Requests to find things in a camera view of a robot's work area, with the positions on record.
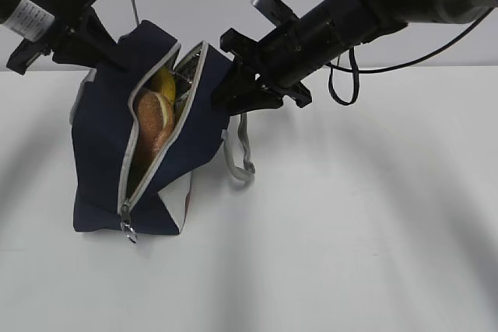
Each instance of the zipper pull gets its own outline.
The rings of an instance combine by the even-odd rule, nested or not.
[[[121,231],[123,231],[126,237],[128,237],[128,240],[136,244],[139,241],[139,237],[132,227],[132,215],[130,214],[131,209],[132,205],[129,200],[126,200],[123,206],[121,206]]]

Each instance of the gray strap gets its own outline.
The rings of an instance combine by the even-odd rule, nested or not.
[[[230,139],[228,135],[228,131],[224,130],[222,134],[223,138],[223,148],[225,151],[225,161],[226,167],[230,171],[230,174],[235,179],[238,179],[242,182],[250,182],[254,179],[254,175],[256,174],[256,168],[251,161],[251,146],[249,144],[249,136],[247,134],[247,115],[240,115],[240,124],[238,129],[239,141],[242,144],[242,148],[244,150],[244,168],[240,168],[235,165],[235,161],[233,160],[233,149],[230,145]]]

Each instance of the yellow banana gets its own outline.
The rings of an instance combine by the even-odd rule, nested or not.
[[[177,84],[173,75],[165,66],[153,76],[152,89],[163,94],[171,104],[174,104],[177,97]]]

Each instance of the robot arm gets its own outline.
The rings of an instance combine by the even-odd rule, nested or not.
[[[233,67],[213,95],[231,114],[279,108],[284,96],[311,103],[300,81],[359,44],[396,33],[409,23],[470,23],[498,0],[324,0],[298,18],[280,0],[253,0],[276,28],[256,42],[235,30],[221,38]]]
[[[8,68],[24,74],[42,54],[54,61],[96,67],[129,66],[100,23],[96,0],[0,0],[0,23],[24,37]],[[324,0],[299,18],[281,0],[253,0],[276,28],[259,41],[236,30],[221,38],[235,58],[213,93],[214,106],[232,115],[279,108],[283,97],[299,107],[311,103],[300,82],[351,48],[396,33],[409,23],[470,23],[498,0]]]

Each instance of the bread roll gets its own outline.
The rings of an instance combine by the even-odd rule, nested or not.
[[[140,135],[133,163],[147,169],[173,133],[174,111],[164,95],[141,89],[135,101],[135,112]]]

